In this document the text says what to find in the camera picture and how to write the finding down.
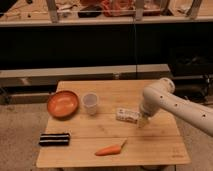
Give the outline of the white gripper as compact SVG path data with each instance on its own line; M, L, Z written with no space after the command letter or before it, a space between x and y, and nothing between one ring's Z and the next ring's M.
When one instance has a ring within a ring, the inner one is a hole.
M149 117L152 117L157 112L157 107L142 100L139 105L139 111L142 115L138 117L137 126L143 128L149 123Z

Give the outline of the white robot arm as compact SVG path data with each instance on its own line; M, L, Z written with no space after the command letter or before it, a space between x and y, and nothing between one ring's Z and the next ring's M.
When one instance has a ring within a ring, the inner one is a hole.
M213 108L174 95L175 84L161 78L145 86L139 111L143 119L153 117L160 108L213 137Z

